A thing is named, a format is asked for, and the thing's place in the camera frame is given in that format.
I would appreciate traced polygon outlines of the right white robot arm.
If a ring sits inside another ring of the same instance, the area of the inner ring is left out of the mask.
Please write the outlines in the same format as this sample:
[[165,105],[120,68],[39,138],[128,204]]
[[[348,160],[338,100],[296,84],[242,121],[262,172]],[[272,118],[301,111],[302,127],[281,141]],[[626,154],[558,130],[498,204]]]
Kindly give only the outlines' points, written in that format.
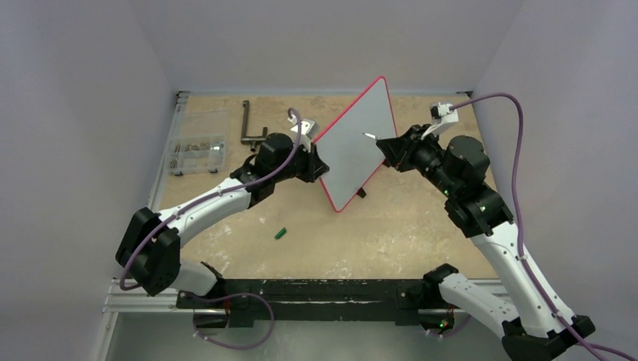
[[593,321],[561,300],[518,240],[512,212],[486,183],[490,160],[478,139],[459,135],[442,147],[428,125],[415,125],[399,137],[378,139],[376,146],[390,167],[418,171],[445,196],[448,217],[509,295],[502,300],[444,264],[424,276],[428,304],[447,302],[465,310],[498,337],[513,360],[552,360],[594,333]]

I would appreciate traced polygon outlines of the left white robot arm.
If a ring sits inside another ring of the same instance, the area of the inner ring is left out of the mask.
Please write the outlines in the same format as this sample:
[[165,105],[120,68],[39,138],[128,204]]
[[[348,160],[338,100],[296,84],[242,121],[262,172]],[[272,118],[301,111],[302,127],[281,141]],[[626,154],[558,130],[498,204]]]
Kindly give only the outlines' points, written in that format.
[[181,248],[215,223],[246,211],[274,193],[289,179],[314,183],[330,167],[319,157],[317,145],[304,145],[282,133],[268,135],[257,153],[200,197],[162,211],[136,211],[124,233],[115,259],[135,286],[150,296],[173,288],[192,293],[207,308],[218,306],[222,275],[206,262],[181,258]]

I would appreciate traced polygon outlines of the pink framed whiteboard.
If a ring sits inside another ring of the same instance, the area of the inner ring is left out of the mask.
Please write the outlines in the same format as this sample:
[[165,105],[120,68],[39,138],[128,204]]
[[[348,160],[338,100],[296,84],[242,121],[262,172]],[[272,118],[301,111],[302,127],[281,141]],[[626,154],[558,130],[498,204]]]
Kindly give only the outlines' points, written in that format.
[[337,213],[343,211],[384,161],[375,141],[397,136],[387,88],[379,76],[314,139],[320,158],[330,167],[319,181]]

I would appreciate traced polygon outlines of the green marker cap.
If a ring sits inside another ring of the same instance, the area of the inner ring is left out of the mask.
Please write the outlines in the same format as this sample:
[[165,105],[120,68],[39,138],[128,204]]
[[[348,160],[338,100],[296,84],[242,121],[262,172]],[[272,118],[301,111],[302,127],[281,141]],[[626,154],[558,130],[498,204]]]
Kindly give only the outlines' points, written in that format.
[[281,239],[285,234],[287,233],[287,229],[286,228],[282,228],[281,230],[279,230],[276,234],[275,234],[275,239],[279,240]]

